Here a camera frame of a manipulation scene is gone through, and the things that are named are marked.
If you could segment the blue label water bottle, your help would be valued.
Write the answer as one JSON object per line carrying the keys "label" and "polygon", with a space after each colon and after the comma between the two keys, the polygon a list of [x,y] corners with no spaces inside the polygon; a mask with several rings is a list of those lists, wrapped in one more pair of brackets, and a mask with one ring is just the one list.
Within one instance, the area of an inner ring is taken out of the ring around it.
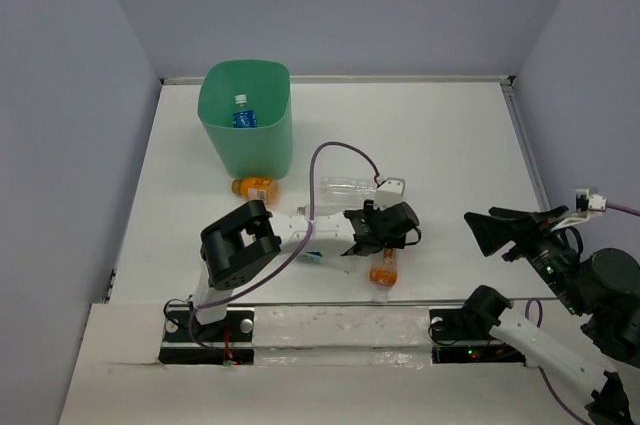
{"label": "blue label water bottle", "polygon": [[258,127],[256,114],[248,105],[248,98],[245,94],[234,97],[235,109],[233,112],[233,127],[236,129],[253,129]]}

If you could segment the clear plastic bottle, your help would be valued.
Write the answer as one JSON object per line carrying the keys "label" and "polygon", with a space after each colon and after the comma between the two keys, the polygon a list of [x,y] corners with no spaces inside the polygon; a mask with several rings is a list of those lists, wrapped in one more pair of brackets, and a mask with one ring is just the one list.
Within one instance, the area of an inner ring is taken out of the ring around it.
{"label": "clear plastic bottle", "polygon": [[372,199],[377,185],[370,179],[325,176],[320,180],[320,190],[327,200],[346,202]]}

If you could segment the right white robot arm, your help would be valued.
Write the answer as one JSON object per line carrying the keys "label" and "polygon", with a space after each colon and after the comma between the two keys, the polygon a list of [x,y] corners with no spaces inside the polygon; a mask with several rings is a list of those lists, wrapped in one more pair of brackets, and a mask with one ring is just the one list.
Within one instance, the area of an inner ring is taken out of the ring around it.
{"label": "right white robot arm", "polygon": [[557,339],[531,322],[497,290],[481,285],[460,310],[470,336],[496,338],[522,353],[546,375],[575,393],[593,424],[639,421],[639,264],[628,253],[603,248],[581,255],[580,239],[567,232],[605,214],[601,196],[569,211],[545,212],[493,207],[486,214],[467,212],[466,224],[484,256],[496,252],[506,262],[526,261],[563,306],[562,318],[576,325],[590,358],[567,339]]}

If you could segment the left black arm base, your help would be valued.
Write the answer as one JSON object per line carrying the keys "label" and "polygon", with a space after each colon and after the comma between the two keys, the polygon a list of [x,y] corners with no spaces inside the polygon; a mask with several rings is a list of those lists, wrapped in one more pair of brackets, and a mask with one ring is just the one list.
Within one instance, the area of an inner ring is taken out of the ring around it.
{"label": "left black arm base", "polygon": [[158,360],[165,365],[241,366],[254,363],[255,309],[231,307],[208,325],[191,321],[191,305],[173,299],[163,307],[164,329]]}

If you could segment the small orange juice bottle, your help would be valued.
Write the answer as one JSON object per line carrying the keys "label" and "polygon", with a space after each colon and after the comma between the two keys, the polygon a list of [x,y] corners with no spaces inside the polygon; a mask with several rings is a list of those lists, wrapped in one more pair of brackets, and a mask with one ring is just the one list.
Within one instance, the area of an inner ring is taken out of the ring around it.
{"label": "small orange juice bottle", "polygon": [[279,199],[279,183],[272,178],[247,177],[231,182],[234,195],[245,200],[260,200],[266,204],[275,204]]}

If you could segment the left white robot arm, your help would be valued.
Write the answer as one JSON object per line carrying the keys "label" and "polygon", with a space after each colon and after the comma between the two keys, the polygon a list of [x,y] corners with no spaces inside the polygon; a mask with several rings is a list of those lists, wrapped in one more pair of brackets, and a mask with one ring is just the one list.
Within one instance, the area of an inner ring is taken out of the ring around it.
{"label": "left white robot arm", "polygon": [[367,257],[385,249],[414,246],[422,238],[420,221],[401,201],[330,215],[286,215],[251,200],[200,233],[202,272],[191,296],[186,326],[193,342],[204,346],[227,316],[227,305],[265,285],[306,252],[326,257]]}

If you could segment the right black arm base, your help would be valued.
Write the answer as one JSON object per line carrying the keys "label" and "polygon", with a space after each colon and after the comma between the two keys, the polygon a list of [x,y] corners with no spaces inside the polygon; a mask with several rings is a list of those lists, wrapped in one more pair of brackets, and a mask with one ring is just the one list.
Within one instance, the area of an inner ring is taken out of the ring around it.
{"label": "right black arm base", "polygon": [[460,312],[457,308],[429,310],[434,365],[525,363],[525,356],[512,346],[459,322]]}

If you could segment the crushed clear blue-label bottle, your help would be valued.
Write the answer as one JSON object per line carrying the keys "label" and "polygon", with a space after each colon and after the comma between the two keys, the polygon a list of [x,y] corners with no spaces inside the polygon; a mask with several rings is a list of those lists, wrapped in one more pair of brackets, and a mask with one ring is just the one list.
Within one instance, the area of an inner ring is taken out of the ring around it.
{"label": "crushed clear blue-label bottle", "polygon": [[315,206],[312,236],[296,263],[337,268],[336,262],[354,245],[353,227],[345,212],[337,204]]}

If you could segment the tall orange label bottle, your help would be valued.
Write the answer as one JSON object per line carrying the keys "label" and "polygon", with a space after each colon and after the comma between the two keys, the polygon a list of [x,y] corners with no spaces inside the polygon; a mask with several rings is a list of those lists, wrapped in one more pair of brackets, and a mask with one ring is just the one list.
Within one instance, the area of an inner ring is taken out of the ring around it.
{"label": "tall orange label bottle", "polygon": [[376,304],[386,303],[397,279],[396,250],[385,248],[373,257],[369,269],[369,282],[373,286],[373,302]]}

